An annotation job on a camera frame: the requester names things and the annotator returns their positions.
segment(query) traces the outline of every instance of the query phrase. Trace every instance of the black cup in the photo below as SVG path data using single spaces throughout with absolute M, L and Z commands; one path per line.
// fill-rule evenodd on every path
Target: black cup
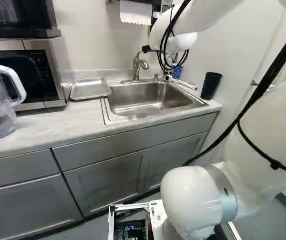
M 201 98 L 204 100 L 211 100 L 215 94 L 215 91 L 222 79 L 221 74 L 216 72 L 206 73 L 204 85 L 201 93 Z

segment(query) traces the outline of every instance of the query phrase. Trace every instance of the gray cabinet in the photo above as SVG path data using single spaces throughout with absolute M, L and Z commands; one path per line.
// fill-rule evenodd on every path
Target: gray cabinet
M 0 187 L 0 239 L 16 239 L 80 219 L 60 174 Z
M 147 149 L 143 156 L 147 161 L 146 190 L 158 187 L 166 172 L 182 166 L 193 153 L 198 153 L 206 134 L 203 132 Z
M 210 129 L 215 113 L 53 148 L 63 171 L 115 158 Z
M 59 173 L 50 150 L 0 158 L 0 186 Z
M 135 152 L 71 170 L 64 175 L 86 216 L 137 195 L 141 162 L 142 152 Z

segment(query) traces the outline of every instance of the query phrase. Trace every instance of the microwave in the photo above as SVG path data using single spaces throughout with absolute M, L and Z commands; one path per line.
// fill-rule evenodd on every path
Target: microwave
M 0 40 L 0 65 L 13 69 L 25 88 L 26 99 L 16 111 L 66 105 L 52 40 Z M 16 99 L 10 78 L 1 73 L 0 78 L 10 98 Z

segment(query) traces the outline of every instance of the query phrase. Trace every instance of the faucet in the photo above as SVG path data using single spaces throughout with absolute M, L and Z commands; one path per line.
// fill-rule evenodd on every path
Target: faucet
M 133 71 L 134 71 L 133 79 L 121 81 L 122 84 L 129 83 L 129 82 L 132 83 L 134 81 L 138 82 L 139 81 L 139 71 L 141 70 L 141 68 L 144 70 L 149 69 L 149 65 L 146 62 L 146 60 L 139 59 L 140 53 L 141 53 L 141 51 L 138 52 L 136 54 L 135 58 L 133 59 Z

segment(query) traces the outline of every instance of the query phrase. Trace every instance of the stainless steel tray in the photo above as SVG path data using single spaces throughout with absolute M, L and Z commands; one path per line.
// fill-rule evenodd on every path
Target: stainless steel tray
M 74 80 L 69 97 L 72 100 L 85 100 L 106 97 L 111 94 L 105 79 L 101 77 Z

